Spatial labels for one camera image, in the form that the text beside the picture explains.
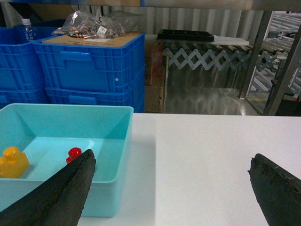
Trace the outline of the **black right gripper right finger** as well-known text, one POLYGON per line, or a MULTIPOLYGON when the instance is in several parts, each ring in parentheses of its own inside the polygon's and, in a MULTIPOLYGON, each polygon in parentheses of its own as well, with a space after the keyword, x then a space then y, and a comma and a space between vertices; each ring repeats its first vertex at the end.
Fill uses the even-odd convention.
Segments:
POLYGON ((251 186, 269 226, 301 224, 301 180, 257 153, 251 159, 251 186))

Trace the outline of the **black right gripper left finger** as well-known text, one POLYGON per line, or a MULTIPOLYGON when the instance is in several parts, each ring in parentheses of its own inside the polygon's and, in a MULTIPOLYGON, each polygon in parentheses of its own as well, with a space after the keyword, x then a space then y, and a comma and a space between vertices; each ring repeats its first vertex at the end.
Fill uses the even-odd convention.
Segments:
POLYGON ((0 213, 2 226, 76 226, 90 191, 96 160, 91 149, 0 213))

